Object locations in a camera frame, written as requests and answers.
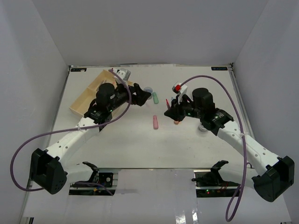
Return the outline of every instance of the white table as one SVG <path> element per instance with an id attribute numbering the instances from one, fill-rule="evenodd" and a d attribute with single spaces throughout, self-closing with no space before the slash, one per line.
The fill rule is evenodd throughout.
<path id="1" fill-rule="evenodd" d="M 109 68 L 90 67 L 86 72 L 70 72 L 54 130 L 74 127 L 78 123 L 79 117 L 68 107 L 103 69 Z M 212 133 L 200 132 L 197 128 L 198 120 L 185 118 L 179 125 L 174 125 L 170 118 L 163 115 L 166 110 L 165 99 L 170 101 L 175 96 L 171 90 L 175 82 L 183 82 L 199 74 L 209 75 L 226 86 L 236 103 L 245 130 L 250 132 L 250 127 L 246 125 L 247 118 L 239 106 L 235 80 L 229 71 L 176 65 L 135 65 L 128 69 L 132 72 L 130 80 L 138 83 L 141 88 L 151 87 L 158 95 L 159 104 L 148 100 L 142 107 L 131 106 L 120 120 L 107 125 L 78 150 L 70 159 L 69 165 L 88 161 L 101 168 L 210 168 L 219 160 L 227 160 L 242 167 L 242 156 Z M 188 93 L 199 87 L 209 89 L 216 106 L 236 118 L 228 97 L 215 81 L 198 78 L 187 85 Z M 158 130 L 153 130 L 153 115 L 158 117 Z M 52 136 L 50 144 L 63 135 Z M 35 217 L 34 224 L 82 223 L 87 218 L 93 222 L 98 220 L 101 224 L 137 223 L 138 220 L 142 223 L 184 223 L 179 218 L 181 214 L 182 217 L 185 215 L 186 222 L 189 223 L 193 220 L 195 222 L 194 211 L 198 207 L 198 220 L 202 223 L 213 223 L 211 220 L 215 223 L 224 222 L 223 211 L 229 199 L 196 199 L 194 184 L 188 181 L 191 177 L 192 172 L 186 170 L 123 170 L 119 174 L 119 179 L 122 178 L 123 181 L 118 181 L 118 189 L 135 189 L 136 193 L 116 194 L 113 197 L 68 196 L 69 186 L 65 186 L 54 196 L 42 191 L 33 192 L 28 196 L 24 217 Z M 241 220 L 243 223 L 259 223 L 257 220 L 263 220 L 260 223 L 290 221 L 283 197 L 274 203 L 267 203 L 252 189 L 246 189 L 245 192 L 241 202 L 243 206 L 240 208 L 242 212 L 238 212 L 233 223 L 240 223 Z M 209 207 L 216 206 L 217 210 L 212 207 L 210 210 L 205 204 Z M 263 210 L 255 209 L 252 214 L 250 210 L 246 210 L 246 206 Z"/>

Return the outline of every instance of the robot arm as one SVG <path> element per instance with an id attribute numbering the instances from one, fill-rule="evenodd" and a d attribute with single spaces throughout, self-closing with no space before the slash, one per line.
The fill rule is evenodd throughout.
<path id="1" fill-rule="evenodd" d="M 130 72 L 121 69 L 113 69 L 124 81 L 128 80 Z M 150 93 L 143 91 L 137 83 L 129 86 L 131 93 L 131 104 L 142 106 L 150 97 Z M 85 128 L 104 124 L 112 119 L 111 112 L 128 102 L 129 94 L 123 84 L 117 81 L 117 87 L 110 83 L 99 86 L 94 99 L 84 117 L 76 125 L 78 131 L 67 133 L 58 142 L 45 150 L 37 149 L 31 155 L 30 179 L 35 181 L 51 194 L 55 194 L 65 185 L 67 178 L 69 182 L 87 181 L 93 178 L 96 166 L 83 162 L 74 168 L 66 166 L 71 156 L 81 148 L 91 137 L 105 126 L 97 128 Z"/>
<path id="2" fill-rule="evenodd" d="M 243 155 L 242 135 L 238 124 L 224 110 L 215 107 L 213 96 L 205 88 L 192 92 L 191 100 L 186 93 L 186 85 L 175 85 L 172 90 L 177 97 L 172 100 L 171 107 L 164 115 L 175 121 L 182 121 L 186 116 L 200 119 L 203 127 L 230 144 Z M 246 135 L 248 161 L 255 171 L 250 169 L 247 175 L 253 181 L 253 188 L 266 201 L 273 202 L 294 183 L 294 161 L 286 156 L 283 159 L 270 152 L 250 136 Z M 228 162 L 219 162 L 212 169 L 219 178 L 233 181 L 241 180 L 241 171 L 220 168 Z"/>

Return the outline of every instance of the gray wall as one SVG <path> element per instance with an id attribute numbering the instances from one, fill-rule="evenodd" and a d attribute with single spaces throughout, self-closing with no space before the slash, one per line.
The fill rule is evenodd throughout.
<path id="1" fill-rule="evenodd" d="M 299 2 L 271 0 L 235 63 L 235 74 L 256 139 L 295 160 L 295 184 L 284 193 L 299 223 Z"/>
<path id="2" fill-rule="evenodd" d="M 33 0 L 68 65 L 225 64 L 267 0 Z"/>
<path id="3" fill-rule="evenodd" d="M 0 1 L 0 223 L 18 223 L 25 193 L 10 179 L 14 151 L 29 137 L 50 130 L 67 66 L 31 0 Z M 29 144 L 15 162 L 26 186 L 30 153 L 47 138 Z"/>

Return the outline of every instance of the black tag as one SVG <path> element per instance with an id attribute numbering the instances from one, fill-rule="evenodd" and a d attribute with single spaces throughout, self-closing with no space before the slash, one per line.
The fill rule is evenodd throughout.
<path id="1" fill-rule="evenodd" d="M 227 71 L 227 67 L 211 67 L 212 71 Z"/>
<path id="2" fill-rule="evenodd" d="M 87 68 L 72 68 L 71 71 L 86 71 Z"/>

